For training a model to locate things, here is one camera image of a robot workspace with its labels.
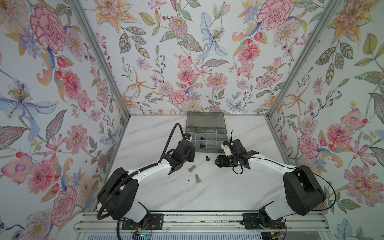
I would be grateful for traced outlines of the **silver hex bolt long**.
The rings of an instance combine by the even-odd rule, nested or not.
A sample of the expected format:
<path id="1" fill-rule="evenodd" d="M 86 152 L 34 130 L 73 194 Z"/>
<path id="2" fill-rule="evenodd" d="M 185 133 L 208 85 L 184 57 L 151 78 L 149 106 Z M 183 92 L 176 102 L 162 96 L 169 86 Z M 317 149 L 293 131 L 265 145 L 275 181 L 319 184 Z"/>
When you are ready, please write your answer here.
<path id="1" fill-rule="evenodd" d="M 196 183 L 200 183 L 201 182 L 201 180 L 200 180 L 200 178 L 199 178 L 199 176 L 197 174 L 195 175 L 195 178 L 196 178 Z"/>

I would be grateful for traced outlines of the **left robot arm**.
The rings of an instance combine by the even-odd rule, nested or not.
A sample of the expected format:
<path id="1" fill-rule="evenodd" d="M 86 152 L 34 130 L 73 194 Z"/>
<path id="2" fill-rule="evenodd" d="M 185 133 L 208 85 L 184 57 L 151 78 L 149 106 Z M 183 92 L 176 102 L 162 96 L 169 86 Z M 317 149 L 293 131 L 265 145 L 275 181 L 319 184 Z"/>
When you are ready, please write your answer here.
<path id="1" fill-rule="evenodd" d="M 151 214 L 143 204 L 135 200 L 139 187 L 180 170 L 186 162 L 192 163 L 195 151 L 189 140 L 181 140 L 176 149 L 163 155 L 158 162 L 136 170 L 116 169 L 98 193 L 101 207 L 97 220 L 111 217 L 115 221 L 125 219 L 145 225 Z"/>

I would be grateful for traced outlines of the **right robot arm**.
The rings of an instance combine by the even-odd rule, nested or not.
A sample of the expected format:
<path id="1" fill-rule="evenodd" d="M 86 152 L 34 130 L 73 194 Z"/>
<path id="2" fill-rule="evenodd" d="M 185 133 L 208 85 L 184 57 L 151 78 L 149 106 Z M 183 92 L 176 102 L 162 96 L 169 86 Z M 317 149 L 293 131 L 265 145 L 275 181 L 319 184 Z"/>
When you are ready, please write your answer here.
<path id="1" fill-rule="evenodd" d="M 224 152 L 215 160 L 220 168 L 254 170 L 267 175 L 284 186 L 285 196 L 259 210 L 259 222 L 269 222 L 298 214 L 305 216 L 326 200 L 315 174 L 305 165 L 291 166 L 270 160 L 257 151 L 247 151 L 240 140 L 221 144 Z"/>

